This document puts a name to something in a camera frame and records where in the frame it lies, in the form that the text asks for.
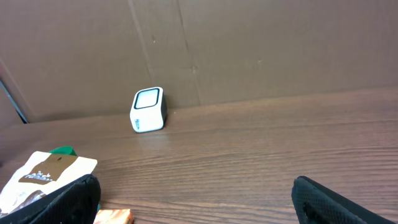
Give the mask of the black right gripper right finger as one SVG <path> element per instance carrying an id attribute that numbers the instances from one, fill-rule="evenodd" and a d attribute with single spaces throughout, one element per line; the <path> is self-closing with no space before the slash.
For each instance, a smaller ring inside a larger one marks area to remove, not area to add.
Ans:
<path id="1" fill-rule="evenodd" d="M 306 176 L 294 180 L 291 196 L 300 224 L 394 224 Z"/>

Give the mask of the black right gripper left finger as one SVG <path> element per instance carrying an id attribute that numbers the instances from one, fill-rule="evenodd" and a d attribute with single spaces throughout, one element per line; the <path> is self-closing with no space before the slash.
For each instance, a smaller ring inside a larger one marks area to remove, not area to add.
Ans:
<path id="1" fill-rule="evenodd" d="M 92 224 L 101 197 L 98 179 L 84 175 L 1 218 L 1 224 Z"/>

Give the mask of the orange tissue packet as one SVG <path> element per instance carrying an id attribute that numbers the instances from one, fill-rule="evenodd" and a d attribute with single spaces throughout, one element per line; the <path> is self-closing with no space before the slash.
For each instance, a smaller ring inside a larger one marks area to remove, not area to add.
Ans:
<path id="1" fill-rule="evenodd" d="M 94 224 L 133 224 L 134 215 L 130 209 L 99 210 Z"/>

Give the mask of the brown white snack bag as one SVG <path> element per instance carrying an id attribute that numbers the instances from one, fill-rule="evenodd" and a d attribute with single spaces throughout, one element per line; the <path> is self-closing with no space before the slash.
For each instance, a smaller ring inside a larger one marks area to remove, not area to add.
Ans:
<path id="1" fill-rule="evenodd" d="M 28 206 L 86 174 L 91 174 L 96 165 L 96 159 L 34 152 L 2 189 L 1 217 Z"/>

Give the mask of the green lid jar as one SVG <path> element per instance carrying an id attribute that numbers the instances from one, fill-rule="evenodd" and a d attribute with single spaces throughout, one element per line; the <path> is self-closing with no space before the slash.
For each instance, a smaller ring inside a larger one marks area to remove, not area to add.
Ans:
<path id="1" fill-rule="evenodd" d="M 61 147 L 51 150 L 50 153 L 69 155 L 69 156 L 77 156 L 74 148 L 71 146 L 61 146 Z"/>

